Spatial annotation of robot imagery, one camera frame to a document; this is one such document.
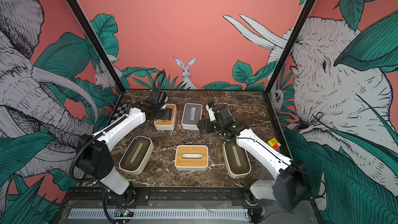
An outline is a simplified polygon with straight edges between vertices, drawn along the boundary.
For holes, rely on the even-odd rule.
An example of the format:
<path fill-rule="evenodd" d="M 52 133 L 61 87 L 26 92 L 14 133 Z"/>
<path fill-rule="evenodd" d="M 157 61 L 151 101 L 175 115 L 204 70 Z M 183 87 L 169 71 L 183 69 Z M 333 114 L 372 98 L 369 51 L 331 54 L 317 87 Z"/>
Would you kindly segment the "white box bamboo lid front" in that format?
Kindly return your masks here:
<path fill-rule="evenodd" d="M 175 153 L 175 168 L 178 171 L 206 171 L 208 155 L 205 145 L 179 145 Z"/>

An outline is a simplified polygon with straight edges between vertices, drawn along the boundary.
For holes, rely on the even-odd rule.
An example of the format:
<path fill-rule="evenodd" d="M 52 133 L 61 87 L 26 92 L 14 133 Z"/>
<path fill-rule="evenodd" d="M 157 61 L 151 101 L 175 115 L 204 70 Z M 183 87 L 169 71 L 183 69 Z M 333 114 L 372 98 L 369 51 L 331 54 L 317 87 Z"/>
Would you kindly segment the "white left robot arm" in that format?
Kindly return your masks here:
<path fill-rule="evenodd" d="M 94 134 L 78 139 L 75 158 L 68 176 L 76 182 L 94 181 L 115 195 L 134 198 L 134 186 L 114 166 L 111 151 L 131 131 L 151 121 L 169 121 L 175 111 L 165 103 L 136 102 L 126 108 L 125 114 Z"/>

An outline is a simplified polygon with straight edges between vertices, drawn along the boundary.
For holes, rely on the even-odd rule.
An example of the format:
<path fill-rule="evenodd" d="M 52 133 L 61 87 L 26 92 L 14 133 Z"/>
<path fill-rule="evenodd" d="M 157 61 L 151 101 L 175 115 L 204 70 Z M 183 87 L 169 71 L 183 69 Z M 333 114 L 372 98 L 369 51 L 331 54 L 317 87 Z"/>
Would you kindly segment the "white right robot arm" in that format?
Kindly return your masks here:
<path fill-rule="evenodd" d="M 309 194 L 309 174 L 301 160 L 293 161 L 261 140 L 245 123 L 236 121 L 226 105 L 209 103 L 209 119 L 200 120 L 200 133 L 218 133 L 220 138 L 233 142 L 256 158 L 272 175 L 269 181 L 257 180 L 250 186 L 257 200 L 275 200 L 292 211 Z"/>

